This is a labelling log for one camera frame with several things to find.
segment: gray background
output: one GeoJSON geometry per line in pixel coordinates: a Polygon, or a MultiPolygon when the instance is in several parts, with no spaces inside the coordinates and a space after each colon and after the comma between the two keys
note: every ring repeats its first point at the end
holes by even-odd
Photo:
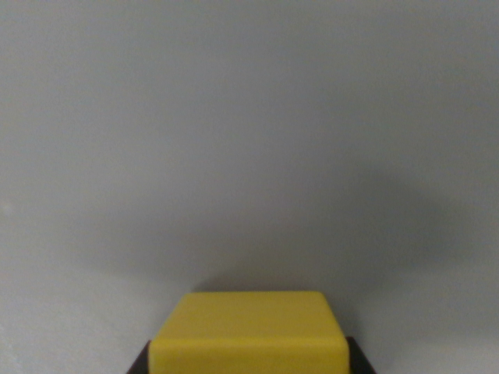
{"type": "Polygon", "coordinates": [[[2,2],[0,372],[317,289],[380,372],[497,373],[498,35],[493,1],[2,2]]]}

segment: black base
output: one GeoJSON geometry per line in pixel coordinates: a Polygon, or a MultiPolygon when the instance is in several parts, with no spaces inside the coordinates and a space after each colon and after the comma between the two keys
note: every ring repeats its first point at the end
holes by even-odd
{"type": "MultiPolygon", "coordinates": [[[[360,349],[356,340],[353,337],[347,337],[346,341],[349,343],[350,349],[350,369],[352,374],[376,374],[373,366],[367,361],[366,356],[360,349]]],[[[147,368],[147,352],[149,348],[150,341],[147,342],[146,346],[140,352],[139,357],[135,360],[132,367],[126,374],[149,374],[149,369],[147,368]]]]}

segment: yellow lid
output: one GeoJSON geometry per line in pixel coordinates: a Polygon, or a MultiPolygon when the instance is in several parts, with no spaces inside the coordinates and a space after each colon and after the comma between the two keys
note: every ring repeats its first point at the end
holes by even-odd
{"type": "Polygon", "coordinates": [[[182,298],[149,347],[150,374],[347,374],[324,296],[201,292],[182,298]]]}

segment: yellow cube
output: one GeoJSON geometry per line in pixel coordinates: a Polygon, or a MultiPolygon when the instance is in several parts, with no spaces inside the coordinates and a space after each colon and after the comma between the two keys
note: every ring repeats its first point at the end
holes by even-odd
{"type": "Polygon", "coordinates": [[[348,374],[349,347],[319,292],[200,292],[149,346],[150,374],[348,374]]]}

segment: white surface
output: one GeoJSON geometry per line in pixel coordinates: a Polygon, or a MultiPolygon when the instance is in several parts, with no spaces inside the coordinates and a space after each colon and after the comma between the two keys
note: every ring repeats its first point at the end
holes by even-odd
{"type": "Polygon", "coordinates": [[[498,9],[3,2],[0,372],[313,288],[379,372],[496,373],[498,9]]]}

